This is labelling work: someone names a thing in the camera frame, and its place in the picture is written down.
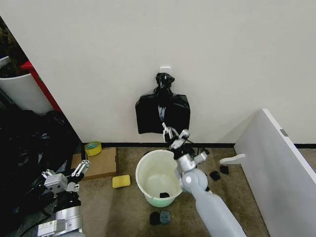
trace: black trash bag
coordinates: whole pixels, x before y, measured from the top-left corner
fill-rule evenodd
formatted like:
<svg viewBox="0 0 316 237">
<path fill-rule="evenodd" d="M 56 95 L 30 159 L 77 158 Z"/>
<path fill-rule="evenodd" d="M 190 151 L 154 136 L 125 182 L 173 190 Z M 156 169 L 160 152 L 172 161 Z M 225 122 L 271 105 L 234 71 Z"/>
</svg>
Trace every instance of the black trash bag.
<svg viewBox="0 0 316 237">
<path fill-rule="evenodd" d="M 185 95 L 172 93 L 170 88 L 174 80 L 168 73 L 158 73 L 158 86 L 137 101 L 135 109 L 139 134 L 162 134 L 163 122 L 175 128 L 179 134 L 183 129 L 189 129 L 190 105 Z"/>
<path fill-rule="evenodd" d="M 39 116 L 33 111 L 0 110 L 0 192 L 2 213 L 8 220 L 4 231 L 17 228 L 25 215 L 41 208 L 41 173 L 71 161 L 78 143 L 61 112 Z"/>
</svg>

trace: white cabinet door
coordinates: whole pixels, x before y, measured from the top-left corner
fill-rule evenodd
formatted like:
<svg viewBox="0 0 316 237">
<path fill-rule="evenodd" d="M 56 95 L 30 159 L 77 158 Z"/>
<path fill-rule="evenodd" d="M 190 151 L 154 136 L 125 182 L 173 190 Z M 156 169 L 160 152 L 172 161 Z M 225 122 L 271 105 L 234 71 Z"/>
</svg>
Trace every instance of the white cabinet door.
<svg viewBox="0 0 316 237">
<path fill-rule="evenodd" d="M 316 237 L 316 174 L 267 109 L 235 151 L 271 237 Z"/>
</svg>

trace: yellow tape roll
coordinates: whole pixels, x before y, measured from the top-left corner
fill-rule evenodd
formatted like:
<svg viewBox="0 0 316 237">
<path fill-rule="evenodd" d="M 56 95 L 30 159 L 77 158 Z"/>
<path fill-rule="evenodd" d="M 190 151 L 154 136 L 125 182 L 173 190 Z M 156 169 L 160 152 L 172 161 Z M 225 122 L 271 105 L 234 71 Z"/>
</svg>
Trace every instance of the yellow tape roll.
<svg viewBox="0 0 316 237">
<path fill-rule="evenodd" d="M 102 151 L 100 142 L 90 142 L 84 146 L 84 150 L 89 157 L 95 156 Z"/>
</svg>

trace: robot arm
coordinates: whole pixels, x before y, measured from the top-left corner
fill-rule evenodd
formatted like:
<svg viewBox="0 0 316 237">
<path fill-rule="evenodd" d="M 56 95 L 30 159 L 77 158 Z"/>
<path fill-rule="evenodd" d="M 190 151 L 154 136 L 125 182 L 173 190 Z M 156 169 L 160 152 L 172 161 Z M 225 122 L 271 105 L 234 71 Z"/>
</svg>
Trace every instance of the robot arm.
<svg viewBox="0 0 316 237">
<path fill-rule="evenodd" d="M 242 227 L 223 200 L 211 191 L 205 191 L 207 177 L 196 166 L 206 160 L 207 154 L 202 152 L 192 159 L 182 149 L 190 135 L 188 130 L 184 129 L 180 135 L 177 135 L 178 133 L 173 128 L 167 127 L 164 123 L 162 126 L 164 139 L 169 142 L 177 162 L 175 173 L 179 178 L 180 186 L 194 196 L 197 212 L 212 237 L 246 237 Z"/>
<path fill-rule="evenodd" d="M 54 208 L 55 220 L 40 224 L 38 237 L 85 236 L 82 233 L 81 202 L 77 192 L 79 191 L 78 182 L 84 177 L 90 164 L 91 162 L 86 157 L 68 178 L 49 169 L 42 173 L 46 179 L 44 185 L 54 193 L 57 205 Z"/>
</svg>

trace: brown carpet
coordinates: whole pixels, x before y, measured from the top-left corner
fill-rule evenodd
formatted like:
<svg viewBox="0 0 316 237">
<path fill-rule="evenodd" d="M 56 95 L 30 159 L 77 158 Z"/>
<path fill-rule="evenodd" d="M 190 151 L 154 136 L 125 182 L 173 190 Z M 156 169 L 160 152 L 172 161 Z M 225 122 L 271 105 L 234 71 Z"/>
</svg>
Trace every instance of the brown carpet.
<svg viewBox="0 0 316 237">
<path fill-rule="evenodd" d="M 147 151 L 158 148 L 118 148 L 118 175 L 129 174 L 131 186 L 113 189 L 112 179 L 101 178 L 80 183 L 80 199 L 84 232 L 87 237 L 192 237 L 210 236 L 200 219 L 193 197 L 182 193 L 168 207 L 156 208 L 147 203 L 138 189 L 135 169 Z M 209 149 L 208 160 L 199 165 L 206 174 L 219 171 L 219 160 L 235 156 L 234 149 Z M 316 167 L 316 150 L 302 149 L 312 167 Z M 237 218 L 248 237 L 268 237 L 258 206 L 240 165 L 229 166 L 229 175 L 220 173 L 213 181 L 208 175 L 211 191 L 219 195 Z M 167 225 L 151 226 L 153 211 L 171 213 Z"/>
</svg>

